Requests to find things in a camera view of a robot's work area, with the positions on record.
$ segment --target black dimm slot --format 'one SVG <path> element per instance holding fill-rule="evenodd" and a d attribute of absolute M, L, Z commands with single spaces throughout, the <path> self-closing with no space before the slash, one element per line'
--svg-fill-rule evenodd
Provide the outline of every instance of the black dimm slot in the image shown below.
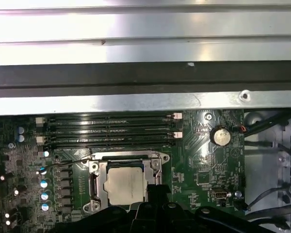
<path fill-rule="evenodd" d="M 56 125 L 49 126 L 50 130 L 52 129 L 93 129 L 93 128 L 144 128 L 144 127 L 161 127 L 161 126 L 174 126 L 172 123 L 159 122 L 159 123 L 138 123 L 138 124 L 102 124 L 102 125 Z"/>
<path fill-rule="evenodd" d="M 153 128 L 149 127 L 125 127 L 125 128 L 90 128 L 90 129 L 60 129 L 51 134 L 92 134 L 92 133 L 139 133 L 139 132 L 155 132 L 155 131 L 172 131 L 169 127 Z"/>
<path fill-rule="evenodd" d="M 173 139 L 171 136 L 163 135 L 163 136 L 125 136 L 125 137 L 83 137 L 83 138 L 65 138 L 65 139 L 58 139 L 54 138 L 51 139 L 48 144 L 63 144 L 63 143 L 92 143 L 92 142 L 134 142 L 134 141 L 145 141 L 145 140 L 168 140 Z"/>
<path fill-rule="evenodd" d="M 167 141 L 158 141 L 158 142 L 139 142 L 139 143 L 69 143 L 69 144 L 58 144 L 58 145 L 51 145 L 50 147 L 55 149 L 77 149 L 77 148 L 124 148 L 124 149 L 131 149 L 131 147 L 136 148 L 160 148 L 160 147 L 170 147 L 173 146 L 174 143 L 167 142 Z"/>
<path fill-rule="evenodd" d="M 65 126 L 65 125 L 144 125 L 144 124 L 161 124 L 172 122 L 170 119 L 166 118 L 149 118 L 145 120 L 139 119 L 111 119 L 111 120 L 61 120 L 50 122 L 48 126 Z"/>
<path fill-rule="evenodd" d="M 145 131 L 145 132 L 117 132 L 117 133 L 83 133 L 83 134 L 53 134 L 51 138 L 87 138 L 87 137 L 125 137 L 125 136 L 166 136 L 172 134 L 171 131 Z"/>
<path fill-rule="evenodd" d="M 55 122 L 58 120 L 89 120 L 89 119 L 94 119 L 94 120 L 100 120 L 100 119 L 116 119 L 116 120 L 130 120 L 130 119 L 137 119 L 137 120 L 149 120 L 149 119 L 158 119 L 158 118 L 169 118 L 171 117 L 172 114 L 140 114 L 140 115 L 93 115 L 93 114 L 69 114 L 69 115 L 57 115 L 54 117 L 50 117 L 48 119 L 49 122 Z"/>

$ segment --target green circuit board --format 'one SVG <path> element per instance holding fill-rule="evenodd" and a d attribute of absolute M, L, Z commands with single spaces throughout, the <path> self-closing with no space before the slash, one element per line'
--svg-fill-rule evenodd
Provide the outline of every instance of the green circuit board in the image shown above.
<path fill-rule="evenodd" d="M 36 117 L 40 116 L 7 116 L 0 117 L 0 173 L 13 172 L 15 176 L 8 181 L 7 189 L 10 195 L 3 199 L 3 208 L 9 209 L 12 205 L 17 205 L 28 209 L 29 218 L 22 224 L 24 233 L 39 232 L 50 229 L 58 222 L 71 222 L 82 219 L 87 216 L 82 207 L 90 200 L 89 196 L 89 172 L 82 164 L 75 164 L 72 169 L 72 191 L 71 191 L 71 212 L 61 213 L 57 205 L 57 192 L 60 189 L 58 184 L 60 178 L 57 176 L 58 170 L 52 169 L 47 174 L 36 175 L 36 171 L 45 165 L 61 161 L 75 161 L 82 157 L 99 151 L 121 151 L 121 150 L 156 150 L 170 155 L 170 161 L 163 165 L 162 178 L 163 183 L 169 185 L 171 189 L 170 201 L 179 203 L 183 208 L 194 211 L 200 206 L 214 206 L 226 212 L 243 215 L 243 212 L 237 211 L 233 206 L 235 198 L 244 198 L 245 177 L 244 177 L 244 137 L 239 132 L 231 133 L 231 142 L 220 147 L 210 141 L 210 131 L 217 125 L 224 125 L 230 129 L 238 127 L 243 123 L 243 110 L 196 110 L 196 111 L 178 111 L 182 113 L 181 119 L 168 126 L 168 130 L 183 132 L 182 138 L 173 139 L 172 144 L 164 144 L 163 138 L 159 135 L 149 133 L 147 126 L 147 117 L 150 117 L 151 124 L 160 126 L 159 129 L 166 130 L 166 120 L 161 120 L 161 116 L 167 116 L 172 113 L 129 113 L 127 115 L 138 116 L 131 120 L 131 126 L 143 128 L 144 132 L 135 138 L 135 140 L 146 141 L 148 144 L 133 146 L 119 144 L 116 147 L 107 147 L 102 145 L 95 147 L 79 148 L 60 148 L 50 147 L 49 156 L 41 156 L 39 146 L 36 144 L 36 137 L 46 135 L 44 131 L 38 130 Z M 103 122 L 104 124 L 121 125 L 125 121 Z M 62 123 L 53 124 L 54 127 L 61 126 Z M 80 124 L 76 124 L 79 133 Z M 25 129 L 23 134 L 25 140 L 18 142 L 18 128 Z M 67 127 L 62 127 L 62 131 L 57 131 L 57 135 L 62 132 L 73 133 Z M 100 133 L 99 131 L 84 131 L 84 134 Z M 9 148 L 8 144 L 14 143 L 14 148 Z M 83 143 L 83 141 L 74 141 L 65 139 L 61 145 Z M 2 155 L 8 155 L 8 161 L 2 161 Z M 47 190 L 51 193 L 48 203 L 49 210 L 42 211 L 41 205 L 45 202 L 41 200 L 41 179 L 48 179 Z M 27 186 L 25 194 L 19 197 L 11 195 L 15 184 L 24 184 Z M 215 188 L 224 187 L 229 192 L 228 198 L 224 201 L 218 200 L 211 191 Z M 9 228 L 3 228 L 3 232 L 9 232 Z"/>

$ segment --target motherboard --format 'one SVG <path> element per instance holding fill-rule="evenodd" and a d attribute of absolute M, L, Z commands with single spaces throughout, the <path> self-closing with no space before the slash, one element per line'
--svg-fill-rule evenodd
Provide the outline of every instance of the motherboard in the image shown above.
<path fill-rule="evenodd" d="M 167 184 L 170 201 L 234 215 L 243 110 L 0 117 L 0 232 L 44 233 Z"/>

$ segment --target cpu socket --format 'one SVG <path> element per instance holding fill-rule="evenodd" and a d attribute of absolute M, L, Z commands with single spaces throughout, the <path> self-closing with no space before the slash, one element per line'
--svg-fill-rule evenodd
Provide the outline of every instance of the cpu socket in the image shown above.
<path fill-rule="evenodd" d="M 162 164 L 170 159 L 150 150 L 99 152 L 86 158 L 91 159 L 85 164 L 90 202 L 83 210 L 89 214 L 113 205 L 128 210 L 133 203 L 147 201 L 147 185 L 162 183 Z"/>

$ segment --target port connector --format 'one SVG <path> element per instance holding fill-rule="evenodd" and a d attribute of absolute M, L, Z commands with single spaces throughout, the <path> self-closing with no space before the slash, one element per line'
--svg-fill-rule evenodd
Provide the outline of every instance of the port connector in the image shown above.
<path fill-rule="evenodd" d="M 223 188 L 213 188 L 212 192 L 214 194 L 215 199 L 226 199 L 227 198 L 227 191 Z"/>

